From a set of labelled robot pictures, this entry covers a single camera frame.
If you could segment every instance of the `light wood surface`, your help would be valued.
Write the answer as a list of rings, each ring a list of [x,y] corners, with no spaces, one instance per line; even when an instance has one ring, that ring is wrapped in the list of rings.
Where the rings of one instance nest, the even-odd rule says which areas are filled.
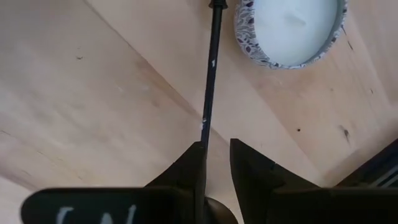
[[[207,192],[242,223],[230,138],[321,186],[398,138],[398,33],[394,11],[383,11],[395,3],[352,0],[346,34],[326,59],[269,70],[234,40],[237,1],[223,16]],[[199,140],[207,5],[2,1],[0,214],[9,223],[35,190],[142,186]]]

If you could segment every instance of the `black plastic object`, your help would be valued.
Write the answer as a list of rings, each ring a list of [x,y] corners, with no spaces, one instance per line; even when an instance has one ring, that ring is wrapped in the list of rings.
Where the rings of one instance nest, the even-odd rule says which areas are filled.
[[[200,141],[206,150],[209,145],[211,129],[211,112],[213,110],[214,87],[216,82],[216,70],[218,61],[218,46],[221,35],[221,18],[223,10],[228,6],[225,0],[212,0],[210,7],[213,8],[213,20],[211,22],[211,37],[209,58],[207,62],[207,79],[205,91],[205,103],[203,105],[203,119]]]
[[[21,209],[25,224],[237,224],[224,205],[205,197],[206,152],[195,142],[144,188],[48,189]]]
[[[398,139],[341,181],[340,187],[398,187]]]
[[[284,169],[238,139],[231,173],[245,224],[396,223],[398,190],[323,189]]]

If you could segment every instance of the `candle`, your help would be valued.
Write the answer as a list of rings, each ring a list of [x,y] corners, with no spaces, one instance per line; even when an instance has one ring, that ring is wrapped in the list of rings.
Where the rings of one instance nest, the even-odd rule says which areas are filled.
[[[241,0],[236,38],[260,65],[301,68],[330,48],[346,12],[346,0]]]
[[[335,0],[254,1],[261,49],[282,65],[300,65],[325,44],[336,20]]]

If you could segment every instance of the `white candle wax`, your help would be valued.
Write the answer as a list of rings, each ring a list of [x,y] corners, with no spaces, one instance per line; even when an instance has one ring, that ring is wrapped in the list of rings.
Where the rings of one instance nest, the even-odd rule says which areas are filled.
[[[336,0],[254,0],[254,28],[260,48],[273,62],[300,65],[328,39]]]

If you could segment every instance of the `black stick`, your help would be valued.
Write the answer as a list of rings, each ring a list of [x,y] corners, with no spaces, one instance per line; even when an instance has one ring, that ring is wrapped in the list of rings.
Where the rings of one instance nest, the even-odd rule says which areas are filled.
[[[211,112],[213,109],[214,87],[216,81],[218,46],[220,43],[221,33],[221,18],[223,15],[223,9],[226,9],[228,7],[225,0],[212,0],[209,6],[213,8],[213,21],[211,23],[205,105],[203,107],[202,130],[200,138],[200,141],[202,142],[206,150],[208,149],[210,138]]]

